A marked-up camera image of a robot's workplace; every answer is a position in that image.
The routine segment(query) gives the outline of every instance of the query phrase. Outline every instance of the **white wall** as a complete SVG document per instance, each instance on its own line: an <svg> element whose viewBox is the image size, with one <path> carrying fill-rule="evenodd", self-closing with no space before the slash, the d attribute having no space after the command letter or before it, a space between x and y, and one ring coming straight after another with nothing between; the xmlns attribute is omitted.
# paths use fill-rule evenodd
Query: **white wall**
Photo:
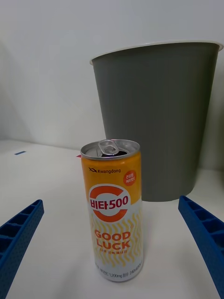
<svg viewBox="0 0 224 299"><path fill-rule="evenodd" d="M224 43L223 0L1 0L0 119L8 138L79 149L104 138L89 59L148 42ZM224 51L202 165L224 166Z"/></svg>

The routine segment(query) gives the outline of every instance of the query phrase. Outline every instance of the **white table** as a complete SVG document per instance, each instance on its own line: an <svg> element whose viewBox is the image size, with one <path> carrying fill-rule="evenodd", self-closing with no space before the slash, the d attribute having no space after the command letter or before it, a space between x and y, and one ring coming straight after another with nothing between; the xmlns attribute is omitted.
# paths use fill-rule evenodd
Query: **white table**
<svg viewBox="0 0 224 299"><path fill-rule="evenodd" d="M7 299L218 299L177 200L143 202L145 261L136 278L113 283L98 274L78 154L0 142L0 223L37 199L45 208ZM189 197L224 220L222 173L199 171Z"/></svg>

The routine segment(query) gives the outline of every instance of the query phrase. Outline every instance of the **pull tab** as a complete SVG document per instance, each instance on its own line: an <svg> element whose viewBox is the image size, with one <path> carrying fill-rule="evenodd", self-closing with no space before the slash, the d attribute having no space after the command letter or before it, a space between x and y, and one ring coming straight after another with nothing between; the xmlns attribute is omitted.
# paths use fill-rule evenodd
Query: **pull tab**
<svg viewBox="0 0 224 299"><path fill-rule="evenodd" d="M98 145L103 155L114 156L119 153L119 149L113 140L102 140Z"/></svg>

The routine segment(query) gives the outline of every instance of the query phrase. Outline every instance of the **white surface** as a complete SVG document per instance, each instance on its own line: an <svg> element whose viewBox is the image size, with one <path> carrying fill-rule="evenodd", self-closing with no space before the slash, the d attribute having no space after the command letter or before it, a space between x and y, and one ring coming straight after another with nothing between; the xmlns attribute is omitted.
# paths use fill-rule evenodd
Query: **white surface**
<svg viewBox="0 0 224 299"><path fill-rule="evenodd" d="M14 155L22 150L27 152ZM218 299L177 200L143 202L145 261L136 278L116 284L98 274L77 154L0 142L1 223L36 199L45 208L7 299ZM219 172L200 171L189 197L224 220L222 179Z"/></svg>
<svg viewBox="0 0 224 299"><path fill-rule="evenodd" d="M114 52L118 52L118 51L123 51L123 50L128 50L128 49L134 49L134 48L141 48L141 47L147 47L147 46L156 46L156 45L165 45L165 44L170 44L170 43L215 43L219 46L219 51L221 51L223 49L223 45L221 43L215 42L215 41L201 41L201 40L178 40L178 41L163 41L163 42L156 42L156 43L145 43L142 45L134 45L132 47L125 47L125 48L121 48L121 49L117 49L117 50L113 50L110 52L106 52L106 53L102 53L100 55L97 55L95 57L93 57L90 60L90 64L92 65L92 61L93 59L106 55L106 54L110 54L110 53L114 53Z"/></svg>
<svg viewBox="0 0 224 299"><path fill-rule="evenodd" d="M7 138L79 149L104 139L93 67L111 50L165 40L224 43L223 0L1 0L0 119ZM201 165L224 166L224 51Z"/></svg>

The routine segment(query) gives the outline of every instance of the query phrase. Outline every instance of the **can lid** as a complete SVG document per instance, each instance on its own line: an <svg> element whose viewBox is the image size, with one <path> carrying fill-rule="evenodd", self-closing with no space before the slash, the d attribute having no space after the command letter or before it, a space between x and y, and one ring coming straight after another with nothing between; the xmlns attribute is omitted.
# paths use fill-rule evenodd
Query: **can lid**
<svg viewBox="0 0 224 299"><path fill-rule="evenodd" d="M81 148L81 155L90 160L117 160L130 157L140 150L131 140L105 139L89 143Z"/></svg>

